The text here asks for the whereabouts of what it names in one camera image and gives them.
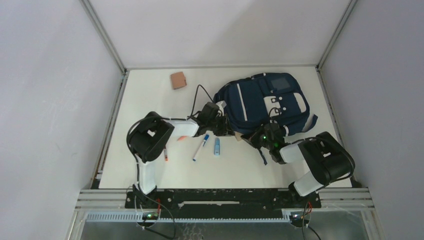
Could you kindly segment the navy blue student backpack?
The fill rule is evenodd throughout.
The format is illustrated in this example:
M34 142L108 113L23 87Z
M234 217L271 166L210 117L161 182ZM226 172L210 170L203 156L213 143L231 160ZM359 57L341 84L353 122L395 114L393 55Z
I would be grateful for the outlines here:
M265 72L225 84L213 97L216 104L226 102L234 132L250 134L261 125L275 123L286 137L311 130L318 116L298 81L289 73Z

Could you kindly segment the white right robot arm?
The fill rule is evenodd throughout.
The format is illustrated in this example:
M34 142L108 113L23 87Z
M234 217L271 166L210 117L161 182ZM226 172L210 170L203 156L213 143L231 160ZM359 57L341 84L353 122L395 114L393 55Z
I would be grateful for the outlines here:
M286 142L284 131L276 123L268 123L241 135L241 139L259 152L267 149L272 160L280 165L306 163L308 171L288 187L289 203L295 208L307 204L310 194L350 178L356 167L353 157L327 131Z

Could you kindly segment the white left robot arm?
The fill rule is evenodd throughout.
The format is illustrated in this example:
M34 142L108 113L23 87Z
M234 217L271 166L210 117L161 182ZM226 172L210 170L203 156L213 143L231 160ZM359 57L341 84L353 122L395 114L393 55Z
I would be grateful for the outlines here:
M226 106L225 101L207 102L202 110L187 118L164 117L151 111L129 128L126 145L136 162L135 187L140 191L136 199L138 204L149 209L156 203L157 196L153 192L157 188L154 161L161 156L169 139L195 138L207 132L215 136L234 135L225 115Z

